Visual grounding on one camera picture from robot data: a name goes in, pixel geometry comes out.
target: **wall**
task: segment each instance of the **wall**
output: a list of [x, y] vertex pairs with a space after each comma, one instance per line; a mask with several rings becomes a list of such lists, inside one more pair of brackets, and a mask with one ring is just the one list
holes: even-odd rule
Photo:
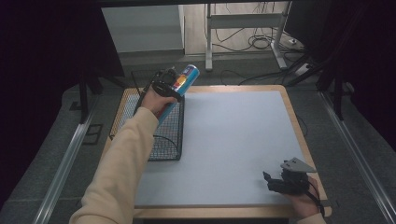
[[105, 7], [117, 52], [184, 49], [183, 6]]

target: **can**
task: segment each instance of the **can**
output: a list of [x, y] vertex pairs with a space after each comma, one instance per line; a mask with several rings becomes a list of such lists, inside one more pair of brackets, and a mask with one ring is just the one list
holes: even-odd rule
[[[180, 94], [181, 97], [183, 97], [186, 91], [195, 81], [195, 79], [198, 78], [199, 74], [200, 73], [197, 67], [192, 64], [187, 65], [173, 84], [172, 89]], [[176, 104], [177, 103], [172, 103], [163, 107], [163, 109], [157, 115], [159, 121], [158, 125], [161, 125], [163, 123], [163, 121], [171, 113]]]

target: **white paper sheet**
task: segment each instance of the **white paper sheet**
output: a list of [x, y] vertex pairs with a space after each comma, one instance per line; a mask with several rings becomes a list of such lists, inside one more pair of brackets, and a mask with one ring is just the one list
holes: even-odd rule
[[289, 203], [269, 191], [284, 160], [304, 157], [279, 91], [188, 93], [180, 161], [151, 161], [136, 205]]

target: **beige sweater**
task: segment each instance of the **beige sweater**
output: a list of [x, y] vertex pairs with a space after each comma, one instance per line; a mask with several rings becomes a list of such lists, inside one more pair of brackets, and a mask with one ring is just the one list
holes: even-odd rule
[[[82, 207], [69, 223], [132, 223], [134, 195], [152, 150], [157, 125], [157, 118], [144, 107], [125, 122], [100, 161], [81, 200]], [[320, 214], [299, 222], [311, 223], [325, 222]]]

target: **metal rail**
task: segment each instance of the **metal rail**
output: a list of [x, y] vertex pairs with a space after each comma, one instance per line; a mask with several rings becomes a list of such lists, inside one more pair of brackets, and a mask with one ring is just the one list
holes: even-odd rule
[[99, 96], [93, 96], [90, 104], [90, 113], [87, 117], [86, 122], [78, 125], [76, 132], [70, 142], [70, 145], [64, 153], [64, 158], [59, 165], [58, 171], [56, 172], [55, 177], [52, 179], [49, 190], [47, 191], [47, 194], [44, 197], [44, 200], [41, 203], [37, 214], [35, 215], [35, 219], [33, 221], [34, 224], [46, 224], [49, 222], [53, 208], [55, 207], [55, 204], [57, 203], [64, 187], [64, 182], [66, 181], [70, 173], [73, 162], [78, 154], [79, 147], [81, 146], [85, 133], [90, 126], [93, 112], [98, 102], [98, 99]]
[[322, 98], [323, 104], [325, 105], [327, 112], [329, 112], [330, 117], [335, 124], [335, 127], [343, 138], [346, 147], [352, 156], [353, 161], [356, 163], [356, 166], [361, 172], [361, 176], [363, 177], [367, 187], [372, 192], [379, 206], [379, 209], [385, 217], [385, 220], [388, 223], [396, 223], [396, 211], [393, 202], [391, 201], [388, 194], [385, 192], [382, 184], [375, 177], [373, 170], [370, 168], [370, 165], [361, 153], [358, 144], [353, 139], [347, 126], [337, 117], [337, 115], [332, 110], [332, 100], [327, 94], [323, 93], [322, 91], [319, 92], [319, 95]]

